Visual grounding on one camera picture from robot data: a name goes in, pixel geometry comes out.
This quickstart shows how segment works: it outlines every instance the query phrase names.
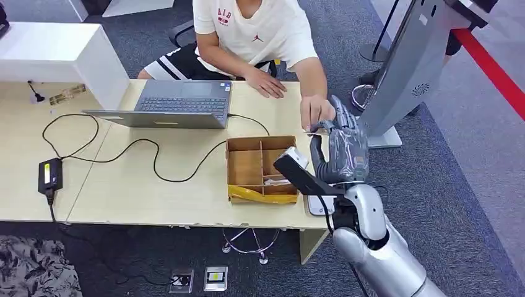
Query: red barrier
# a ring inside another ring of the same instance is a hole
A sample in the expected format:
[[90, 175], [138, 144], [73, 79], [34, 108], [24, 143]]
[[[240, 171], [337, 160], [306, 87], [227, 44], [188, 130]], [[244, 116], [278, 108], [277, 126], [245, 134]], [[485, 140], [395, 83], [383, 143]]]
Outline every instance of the red barrier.
[[505, 97], [508, 103], [525, 121], [525, 93], [508, 76], [485, 48], [475, 39], [467, 29], [452, 30], [456, 38], [465, 46], [465, 49], [474, 58], [474, 61], [483, 70], [494, 86]]

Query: hand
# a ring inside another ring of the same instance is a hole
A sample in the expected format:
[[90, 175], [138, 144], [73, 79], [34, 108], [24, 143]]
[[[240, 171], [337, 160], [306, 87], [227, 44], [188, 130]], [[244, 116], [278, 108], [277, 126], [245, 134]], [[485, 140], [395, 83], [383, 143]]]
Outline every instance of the hand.
[[336, 110], [326, 98], [315, 95], [303, 97], [301, 101], [301, 125], [303, 129], [310, 132], [310, 127], [322, 120], [333, 120]]
[[259, 70], [253, 66], [244, 75], [248, 85], [257, 90], [262, 96], [269, 98], [283, 98], [282, 92], [286, 92], [286, 88], [277, 79], [273, 78], [267, 72]]

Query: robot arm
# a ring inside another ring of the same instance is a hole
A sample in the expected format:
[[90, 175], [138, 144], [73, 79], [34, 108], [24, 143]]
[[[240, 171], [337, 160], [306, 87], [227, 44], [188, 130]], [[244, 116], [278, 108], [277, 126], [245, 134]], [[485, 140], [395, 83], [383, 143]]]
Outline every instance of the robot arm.
[[[331, 103], [336, 108], [336, 123], [323, 121], [316, 127], [329, 133], [329, 161], [321, 150], [321, 136], [314, 135], [310, 153], [315, 177], [288, 153], [276, 160], [275, 168], [304, 195], [337, 197], [332, 240], [378, 296], [444, 297], [384, 214], [379, 193], [365, 183], [365, 131], [337, 97], [332, 97]], [[327, 224], [332, 230], [328, 215]]]

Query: wooden desk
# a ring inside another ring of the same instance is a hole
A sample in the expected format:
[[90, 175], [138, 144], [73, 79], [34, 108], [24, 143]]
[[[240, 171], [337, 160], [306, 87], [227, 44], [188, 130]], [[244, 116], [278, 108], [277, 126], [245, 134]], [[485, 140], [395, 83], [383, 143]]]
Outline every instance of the wooden desk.
[[[47, 99], [72, 84], [35, 84]], [[51, 106], [46, 100], [33, 104], [34, 94], [27, 83], [0, 83], [0, 220], [51, 221], [46, 197], [37, 191], [38, 164], [55, 154], [42, 139], [44, 127], [54, 118], [82, 109], [100, 108], [90, 92], [81, 94], [60, 105]], [[110, 125], [100, 121], [95, 141], [79, 154], [95, 158]], [[88, 142], [95, 130], [89, 118], [63, 118], [48, 129], [46, 136], [62, 155], [69, 154]], [[54, 202], [56, 219], [66, 221], [92, 164], [77, 160], [64, 161], [64, 188]]]
[[[122, 110], [134, 109], [144, 84], [143, 80], [132, 81]], [[295, 136], [300, 151], [309, 155], [310, 140], [300, 125], [299, 84], [286, 86], [285, 98], [266, 99], [244, 82], [234, 82], [230, 112], [261, 121], [274, 136]], [[261, 126], [241, 118], [228, 119], [223, 131], [130, 129], [114, 124], [97, 160], [109, 160], [132, 141], [148, 138], [160, 145], [158, 173], [169, 179], [184, 179], [219, 142], [264, 135]], [[152, 144], [140, 143], [112, 163], [94, 164], [68, 222], [300, 229], [303, 263], [327, 235], [324, 218], [310, 215], [302, 197], [293, 205], [229, 203], [225, 147], [214, 151], [186, 183], [158, 179], [153, 172], [154, 155]]]

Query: power adapter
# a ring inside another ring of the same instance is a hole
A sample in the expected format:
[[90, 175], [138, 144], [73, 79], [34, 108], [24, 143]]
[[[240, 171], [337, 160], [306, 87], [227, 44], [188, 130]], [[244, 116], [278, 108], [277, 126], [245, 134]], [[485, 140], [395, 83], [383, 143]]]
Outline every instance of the power adapter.
[[38, 192], [44, 194], [52, 206], [54, 194], [62, 189], [62, 160], [50, 159], [38, 164]]

